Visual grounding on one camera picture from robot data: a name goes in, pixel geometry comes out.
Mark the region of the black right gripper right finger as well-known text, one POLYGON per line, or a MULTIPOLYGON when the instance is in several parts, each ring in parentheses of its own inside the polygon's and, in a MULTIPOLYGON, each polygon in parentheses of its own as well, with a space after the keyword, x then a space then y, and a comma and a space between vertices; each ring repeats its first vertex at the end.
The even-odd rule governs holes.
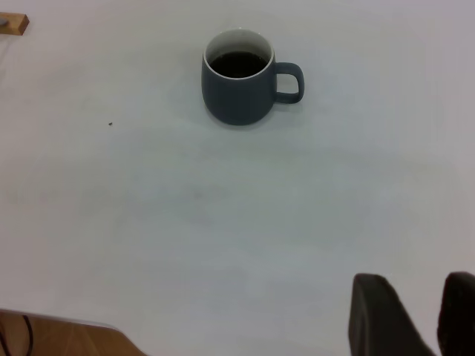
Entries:
POLYGON ((437 339, 442 355, 474 355, 474 276, 450 273, 442 294, 437 339))

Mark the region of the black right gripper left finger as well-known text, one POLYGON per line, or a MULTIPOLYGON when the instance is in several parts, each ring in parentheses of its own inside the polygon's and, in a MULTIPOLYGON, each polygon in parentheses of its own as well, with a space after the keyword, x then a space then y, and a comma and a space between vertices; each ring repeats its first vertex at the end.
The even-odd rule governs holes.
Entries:
POLYGON ((381 275, 356 274, 348 324, 351 355, 432 355, 396 290, 381 275))

